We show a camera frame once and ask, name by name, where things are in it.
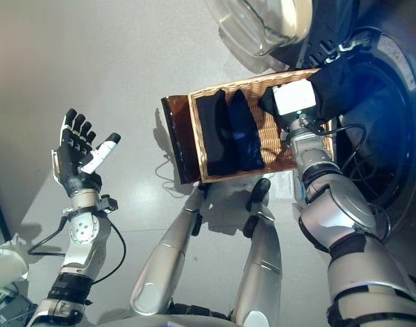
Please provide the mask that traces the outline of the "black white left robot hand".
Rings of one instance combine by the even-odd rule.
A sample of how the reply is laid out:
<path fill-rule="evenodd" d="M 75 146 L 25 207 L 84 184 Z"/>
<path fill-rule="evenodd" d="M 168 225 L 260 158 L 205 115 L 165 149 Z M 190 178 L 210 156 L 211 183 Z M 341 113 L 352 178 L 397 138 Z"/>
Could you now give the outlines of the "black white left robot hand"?
<path fill-rule="evenodd" d="M 121 140 L 113 132 L 94 146 L 95 137 L 86 116 L 70 108 L 63 116 L 59 146 L 51 152 L 54 179 L 70 198 L 86 189 L 101 191 L 102 178 L 96 170 Z"/>

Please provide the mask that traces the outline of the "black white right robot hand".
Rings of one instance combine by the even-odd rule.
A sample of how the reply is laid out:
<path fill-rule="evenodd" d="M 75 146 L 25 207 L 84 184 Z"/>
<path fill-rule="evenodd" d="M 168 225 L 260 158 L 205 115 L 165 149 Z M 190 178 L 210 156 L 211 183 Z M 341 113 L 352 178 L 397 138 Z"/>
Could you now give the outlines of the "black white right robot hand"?
<path fill-rule="evenodd" d="M 284 116 L 315 107 L 316 96 L 309 80 L 301 79 L 267 87 L 258 106 L 274 116 Z"/>

